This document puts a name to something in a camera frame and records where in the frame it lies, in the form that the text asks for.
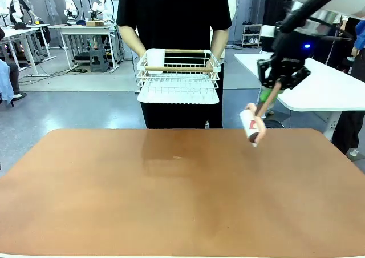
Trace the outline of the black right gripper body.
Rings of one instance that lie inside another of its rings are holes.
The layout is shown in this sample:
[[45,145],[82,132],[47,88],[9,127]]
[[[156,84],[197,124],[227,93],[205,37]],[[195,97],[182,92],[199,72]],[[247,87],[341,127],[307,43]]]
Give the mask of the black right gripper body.
[[286,57],[271,57],[271,65],[276,74],[276,80],[281,75],[288,75],[289,73],[295,73],[302,68],[301,59],[293,59]]

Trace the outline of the person's left hand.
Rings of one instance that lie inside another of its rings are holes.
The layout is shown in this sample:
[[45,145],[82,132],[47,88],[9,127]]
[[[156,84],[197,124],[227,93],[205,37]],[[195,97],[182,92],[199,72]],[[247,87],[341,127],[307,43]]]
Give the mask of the person's left hand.
[[225,51],[218,57],[215,54],[212,54],[212,60],[211,64],[213,65],[213,68],[216,69],[218,67],[221,67],[221,65],[224,63],[225,59]]

